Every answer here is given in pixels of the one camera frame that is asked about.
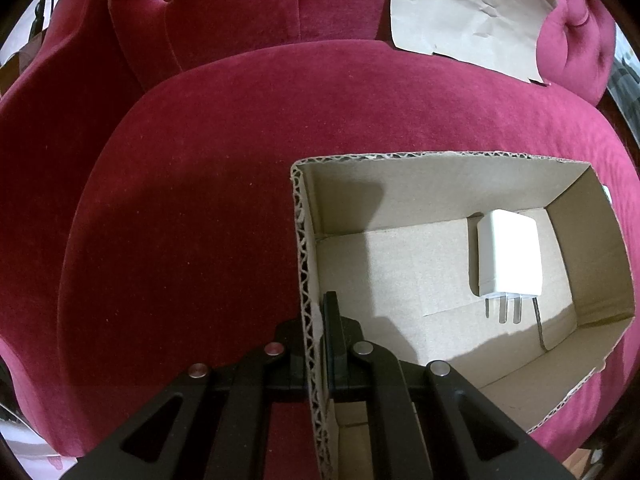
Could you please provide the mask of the cardboard box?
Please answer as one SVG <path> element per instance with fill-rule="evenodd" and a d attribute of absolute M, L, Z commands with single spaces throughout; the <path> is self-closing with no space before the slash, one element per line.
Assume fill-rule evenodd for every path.
<path fill-rule="evenodd" d="M 301 159 L 291 169 L 311 419 L 323 478 L 367 478 L 363 408 L 329 397 L 320 309 L 399 359 L 450 363 L 518 426 L 542 434 L 631 326 L 639 202 L 576 160 L 420 152 Z M 503 209 L 536 220 L 542 291 L 499 323 L 478 292 L 476 226 Z"/>

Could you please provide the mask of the large white charger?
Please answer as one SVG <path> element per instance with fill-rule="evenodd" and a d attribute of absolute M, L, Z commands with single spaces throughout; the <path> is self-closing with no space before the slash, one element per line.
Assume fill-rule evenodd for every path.
<path fill-rule="evenodd" d="M 525 299 L 542 291 L 542 259 L 536 220 L 503 209 L 488 211 L 477 223 L 478 292 L 499 301 L 499 323 L 512 311 L 520 324 Z"/>

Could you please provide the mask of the brown paper sheet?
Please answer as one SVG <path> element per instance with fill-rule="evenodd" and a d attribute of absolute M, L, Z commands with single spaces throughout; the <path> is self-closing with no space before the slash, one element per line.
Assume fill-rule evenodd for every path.
<path fill-rule="evenodd" d="M 390 0 L 396 48 L 541 84 L 537 42 L 555 0 Z"/>

